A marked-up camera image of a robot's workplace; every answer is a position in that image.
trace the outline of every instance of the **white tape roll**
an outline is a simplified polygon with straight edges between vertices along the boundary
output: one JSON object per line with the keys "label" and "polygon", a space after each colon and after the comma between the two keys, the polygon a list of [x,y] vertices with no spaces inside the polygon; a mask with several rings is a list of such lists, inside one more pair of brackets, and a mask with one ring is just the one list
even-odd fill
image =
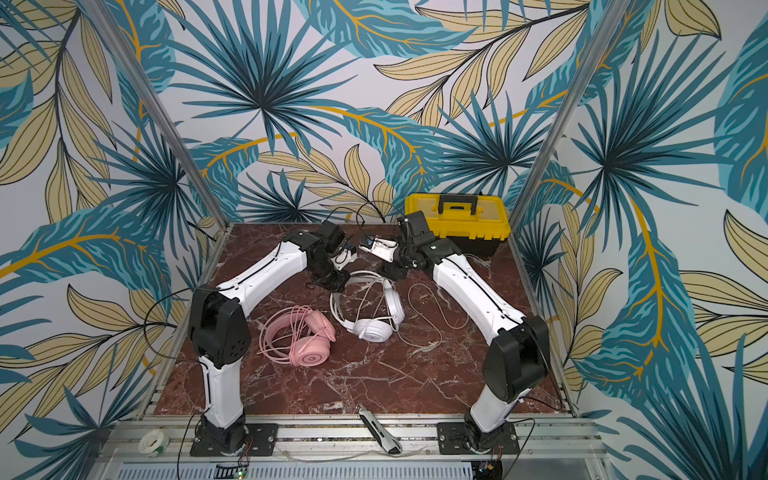
{"label": "white tape roll", "polygon": [[139,453],[156,457],[163,453],[165,447],[168,446],[168,436],[165,435],[162,429],[150,430],[146,435],[141,437],[139,442]]}

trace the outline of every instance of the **toolbox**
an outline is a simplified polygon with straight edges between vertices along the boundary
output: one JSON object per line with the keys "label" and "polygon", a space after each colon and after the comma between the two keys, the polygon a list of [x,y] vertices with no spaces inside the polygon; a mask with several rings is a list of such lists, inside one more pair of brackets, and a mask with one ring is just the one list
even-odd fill
{"label": "toolbox", "polygon": [[453,240],[463,253],[491,257],[511,233],[507,210],[499,197],[486,195],[411,194],[406,215],[424,212],[438,238]]}

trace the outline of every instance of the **marble surface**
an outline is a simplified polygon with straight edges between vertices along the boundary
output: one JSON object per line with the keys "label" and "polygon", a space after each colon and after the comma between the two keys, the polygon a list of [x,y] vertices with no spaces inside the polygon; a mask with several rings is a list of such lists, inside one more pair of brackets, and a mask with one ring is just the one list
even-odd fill
{"label": "marble surface", "polygon": [[[313,225],[239,224],[233,228],[210,284],[216,285],[236,276],[256,260],[264,257],[289,231],[303,228],[315,230]],[[349,234],[357,227],[351,226]],[[366,226],[367,233],[392,234],[393,226]],[[378,259],[360,253],[348,270],[375,270]],[[509,246],[499,247],[492,258],[490,271],[474,263],[475,270],[511,305],[530,315],[518,269]],[[447,321],[461,326],[467,316],[463,309],[423,272],[411,272],[407,280],[398,282],[406,311],[401,326],[403,338],[411,343],[426,345],[439,339],[438,333],[417,316],[408,304],[409,288],[414,283],[426,283],[435,294],[446,314]],[[310,288],[309,275],[299,273],[278,287],[251,313],[248,326],[254,341],[243,358],[240,388],[247,414],[308,414],[352,413],[362,403],[374,413],[463,413],[477,399],[485,384],[482,361],[487,346],[482,334],[472,321],[462,329],[446,326],[432,295],[424,286],[412,291],[412,304],[435,324],[444,341],[428,353],[413,353],[416,348],[406,345],[397,335],[385,343],[369,343],[357,339],[333,320],[328,310],[328,293],[321,288]],[[372,290],[361,317],[370,317],[379,301]],[[343,295],[342,308],[354,318],[362,299],[362,288],[350,286]],[[330,358],[320,366],[306,368],[282,366],[270,362],[258,350],[258,336],[262,322],[274,312],[294,304],[306,304],[323,310],[336,327],[336,342],[331,345]],[[379,314],[386,308],[380,307]],[[189,340],[181,355],[193,358]],[[554,387],[545,379],[531,394],[535,398],[561,408]],[[200,366],[192,362],[177,362],[163,389],[155,415],[189,415],[193,406],[204,407],[203,379]],[[552,412],[537,402],[526,402],[515,412]]]}

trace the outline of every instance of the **headphones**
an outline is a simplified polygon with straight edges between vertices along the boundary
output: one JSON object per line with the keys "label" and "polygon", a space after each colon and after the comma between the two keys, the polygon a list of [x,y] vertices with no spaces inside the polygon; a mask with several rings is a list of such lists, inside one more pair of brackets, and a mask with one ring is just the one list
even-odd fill
{"label": "headphones", "polygon": [[[275,338],[277,332],[287,326],[291,333]],[[304,327],[312,335],[301,336]],[[279,339],[291,338],[289,346],[274,346]],[[293,366],[317,366],[325,362],[331,353],[331,342],[336,341],[333,325],[319,310],[308,306],[289,306],[270,317],[259,335],[259,353],[275,363]]]}
{"label": "headphones", "polygon": [[406,313],[402,309],[400,296],[395,291],[394,284],[378,273],[371,272],[369,270],[357,270],[356,272],[352,272],[349,275],[349,280],[347,280],[344,288],[347,288],[347,286],[351,285],[352,283],[368,283],[366,294],[360,301],[360,306],[357,309],[358,317],[360,316],[360,308],[362,308],[362,304],[365,302],[366,296],[368,296],[368,292],[374,283],[382,284],[384,289],[383,298],[386,300],[386,307],[389,311],[389,315],[377,316],[376,318],[372,319],[356,318],[354,322],[350,322],[344,318],[344,314],[342,313],[341,307],[339,305],[341,293],[331,293],[331,314],[336,320],[339,321],[339,323],[342,324],[344,328],[354,333],[357,338],[368,340],[369,342],[374,343],[385,342],[392,335],[392,332],[399,328],[400,323],[402,323],[406,317]]}

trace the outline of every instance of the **leaf pattern wallpaper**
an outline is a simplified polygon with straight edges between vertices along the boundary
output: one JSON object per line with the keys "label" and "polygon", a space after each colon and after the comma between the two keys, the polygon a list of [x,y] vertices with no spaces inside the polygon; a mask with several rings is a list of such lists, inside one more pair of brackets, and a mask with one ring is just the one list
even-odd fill
{"label": "leaf pattern wallpaper", "polygon": [[[386,222],[511,210],[610,0],[105,1],[230,220]],[[766,10],[630,0],[515,232],[618,478],[766,474]],[[220,232],[77,2],[0,45],[0,458],[84,478]]]}

